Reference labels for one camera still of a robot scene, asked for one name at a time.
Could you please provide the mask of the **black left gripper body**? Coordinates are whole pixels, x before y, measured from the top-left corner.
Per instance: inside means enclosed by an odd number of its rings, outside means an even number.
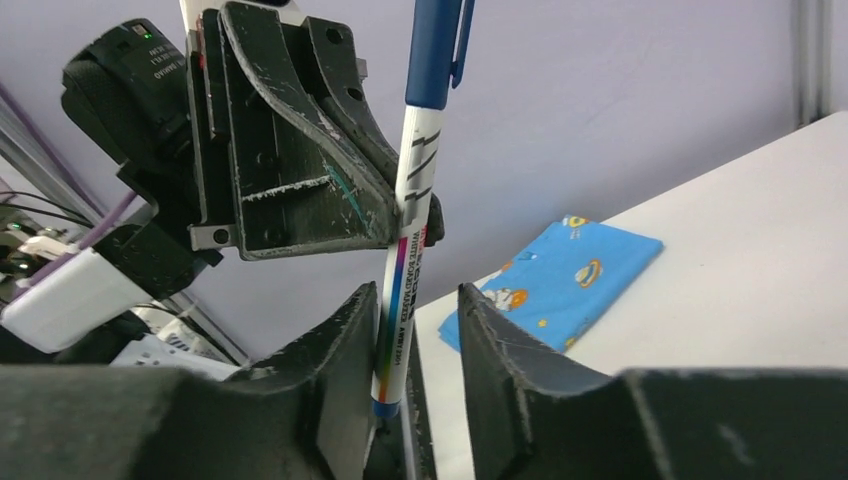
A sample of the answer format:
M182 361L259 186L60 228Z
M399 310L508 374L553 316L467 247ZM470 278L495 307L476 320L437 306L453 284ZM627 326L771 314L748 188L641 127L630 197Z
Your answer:
M229 107L222 53L220 9L229 2L268 8L287 25L309 17L292 1L186 1L182 16L186 31L188 99L194 137L194 171L200 196L201 221L191 228L197 247L239 250L234 182L230 159Z

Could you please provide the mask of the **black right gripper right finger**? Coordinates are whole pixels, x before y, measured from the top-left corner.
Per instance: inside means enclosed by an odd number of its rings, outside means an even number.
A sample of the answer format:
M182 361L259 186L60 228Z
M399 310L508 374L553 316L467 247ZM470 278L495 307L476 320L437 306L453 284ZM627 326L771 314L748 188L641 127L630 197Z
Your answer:
M635 368L606 375L457 291L479 479L843 479L843 369Z

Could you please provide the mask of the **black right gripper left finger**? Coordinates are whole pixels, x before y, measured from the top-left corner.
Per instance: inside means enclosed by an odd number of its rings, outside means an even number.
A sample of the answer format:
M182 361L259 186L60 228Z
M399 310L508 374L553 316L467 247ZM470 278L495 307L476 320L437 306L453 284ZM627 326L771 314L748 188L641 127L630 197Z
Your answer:
M359 479L374 284L275 354L213 381L183 369L9 366L5 479Z

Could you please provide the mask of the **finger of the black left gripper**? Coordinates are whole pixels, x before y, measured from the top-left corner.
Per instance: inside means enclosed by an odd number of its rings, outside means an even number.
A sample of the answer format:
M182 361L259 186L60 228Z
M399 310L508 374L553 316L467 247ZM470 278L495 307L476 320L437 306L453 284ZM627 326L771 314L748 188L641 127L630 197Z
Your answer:
M219 12L229 107L230 159L239 253L250 261L334 249L341 205L321 174L332 144L319 126L304 22L284 24L264 7L229 2Z
M319 126L332 144L323 151L321 174L341 205L326 222L338 227L334 249L385 249L397 240L400 210L394 198L399 154L383 135L365 97L351 29L307 17L307 59L316 76L306 85Z

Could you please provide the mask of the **blue whiteboard marker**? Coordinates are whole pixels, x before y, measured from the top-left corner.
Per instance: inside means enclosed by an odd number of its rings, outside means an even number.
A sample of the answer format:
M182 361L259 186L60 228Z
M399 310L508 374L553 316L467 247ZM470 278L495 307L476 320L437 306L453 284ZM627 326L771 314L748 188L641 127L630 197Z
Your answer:
M415 4L395 201L397 240L387 250L375 344L372 399L377 417L398 411L405 392L414 310L443 112L461 83L475 3Z

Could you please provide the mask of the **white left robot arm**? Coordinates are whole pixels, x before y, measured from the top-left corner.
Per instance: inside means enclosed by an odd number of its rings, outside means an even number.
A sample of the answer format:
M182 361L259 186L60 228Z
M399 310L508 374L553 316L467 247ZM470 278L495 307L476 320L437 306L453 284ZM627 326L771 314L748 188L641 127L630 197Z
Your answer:
M23 279L3 330L46 354L169 298L226 248L247 261L384 249L399 158L351 29L282 6L201 7L186 44L137 18L64 67L66 115L145 201Z

